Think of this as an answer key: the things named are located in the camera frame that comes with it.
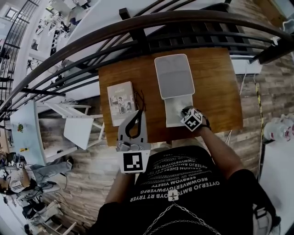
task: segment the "person's arm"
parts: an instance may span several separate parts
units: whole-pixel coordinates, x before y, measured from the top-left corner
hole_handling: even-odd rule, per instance
[[[240,157],[233,151],[233,149],[212,133],[209,128],[202,127],[199,133],[210,151],[216,166],[220,169],[226,179],[228,179],[234,172],[244,169]]]
[[[111,186],[109,194],[106,197],[105,203],[123,202],[127,197],[130,189],[134,185],[135,174],[122,174],[119,170],[119,172],[116,175],[115,181]]]
[[[25,169],[22,169],[23,171],[23,179],[20,181],[24,188],[29,187],[31,184],[31,181],[29,179],[28,173]]]

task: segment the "t-shirt sleeve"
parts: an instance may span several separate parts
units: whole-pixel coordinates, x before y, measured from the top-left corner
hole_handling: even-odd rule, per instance
[[[236,171],[228,179],[227,186],[237,207],[250,209],[252,215],[255,204],[258,208],[265,207],[272,218],[275,218],[274,206],[251,171],[246,169]]]
[[[120,221],[122,220],[122,216],[121,204],[117,202],[104,204],[99,210],[96,223],[93,224],[87,234],[119,234],[119,231],[121,231]]]
[[[23,185],[20,182],[20,180],[18,180],[18,181],[12,181],[10,183],[10,189],[11,189],[12,192],[19,193],[22,190],[24,190],[25,188],[23,187]]]

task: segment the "white cube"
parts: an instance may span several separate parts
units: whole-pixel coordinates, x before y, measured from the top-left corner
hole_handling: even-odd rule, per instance
[[[190,131],[194,131],[198,126],[202,124],[202,113],[198,112],[194,108],[190,109],[188,114],[181,120]]]

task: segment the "white chair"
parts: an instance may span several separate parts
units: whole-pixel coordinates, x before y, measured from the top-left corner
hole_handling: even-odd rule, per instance
[[[66,118],[63,135],[68,140],[76,144],[78,147],[86,150],[87,148],[102,141],[104,132],[104,123],[99,125],[94,122],[94,118],[102,118],[103,115],[87,115],[91,106],[87,105],[67,105],[53,104],[44,102],[49,108],[59,113],[62,118]],[[85,113],[82,113],[75,108],[85,108]],[[89,143],[92,126],[101,129],[98,140]]]

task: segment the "black t-shirt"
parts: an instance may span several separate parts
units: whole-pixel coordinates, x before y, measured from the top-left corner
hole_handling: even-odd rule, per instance
[[[168,191],[177,190],[173,202]],[[124,203],[101,207],[89,234],[252,234],[253,203],[270,203],[254,174],[239,170],[226,180],[198,146],[152,155]],[[203,220],[208,226],[199,222]]]

